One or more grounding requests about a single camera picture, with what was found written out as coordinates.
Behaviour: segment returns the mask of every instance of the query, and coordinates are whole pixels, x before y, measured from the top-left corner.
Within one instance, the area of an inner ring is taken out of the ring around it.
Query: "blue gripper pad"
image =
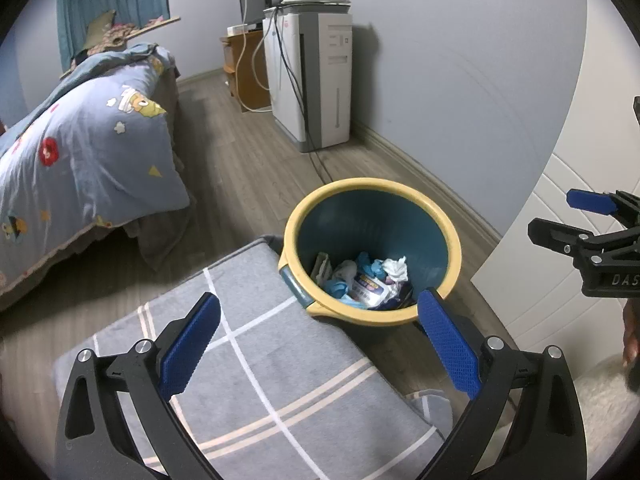
[[[453,385],[473,400],[482,387],[478,376],[478,358],[428,290],[418,296],[418,318]]]
[[[582,189],[567,191],[566,202],[574,209],[582,209],[601,215],[610,215],[618,210],[616,203],[608,195]]]
[[[160,365],[158,390],[166,402],[169,402],[172,396],[181,394],[187,387],[193,371],[220,324],[220,316],[220,301],[211,295],[165,354]]]

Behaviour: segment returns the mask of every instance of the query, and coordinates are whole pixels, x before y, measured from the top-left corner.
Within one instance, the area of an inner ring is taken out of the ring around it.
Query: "cartoon print duvet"
[[[94,226],[182,209],[155,55],[70,90],[0,157],[0,294]]]

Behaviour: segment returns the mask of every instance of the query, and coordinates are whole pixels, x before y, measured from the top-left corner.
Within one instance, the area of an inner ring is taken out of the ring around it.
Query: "teal curtain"
[[[86,29],[107,10],[115,10],[114,23],[134,23],[143,27],[152,18],[169,15],[168,0],[58,0],[58,43],[64,70],[82,50]]]

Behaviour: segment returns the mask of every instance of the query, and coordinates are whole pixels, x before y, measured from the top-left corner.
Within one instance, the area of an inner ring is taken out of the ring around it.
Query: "wooden floor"
[[[0,314],[2,410],[18,437],[51,471],[59,401],[50,380],[57,356],[171,289],[260,234],[281,234],[294,206],[322,183],[309,156],[298,153],[276,129],[270,114],[241,114],[221,75],[180,86],[176,152],[186,165],[184,181],[198,200],[183,240],[158,273],[140,258],[136,241],[116,230],[87,251],[56,265],[44,282]],[[429,194],[428,186],[357,140],[321,152],[334,179],[377,176]],[[450,295],[453,307],[473,317],[485,335],[509,339],[469,279],[493,245],[481,239],[447,203],[462,240],[463,269]],[[345,330],[402,394],[442,388],[458,416],[466,395],[453,389],[433,348],[413,325]],[[505,420],[510,418],[509,410]]]

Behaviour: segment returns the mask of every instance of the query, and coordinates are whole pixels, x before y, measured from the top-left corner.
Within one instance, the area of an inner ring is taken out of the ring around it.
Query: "human hand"
[[[625,345],[625,349],[622,354],[622,362],[624,366],[638,356],[640,342],[638,342],[638,336],[636,335],[636,329],[638,329],[638,322],[640,319],[636,316],[634,308],[640,312],[640,300],[631,299],[627,300],[624,310],[622,311],[622,319],[625,323],[625,335],[622,341]]]

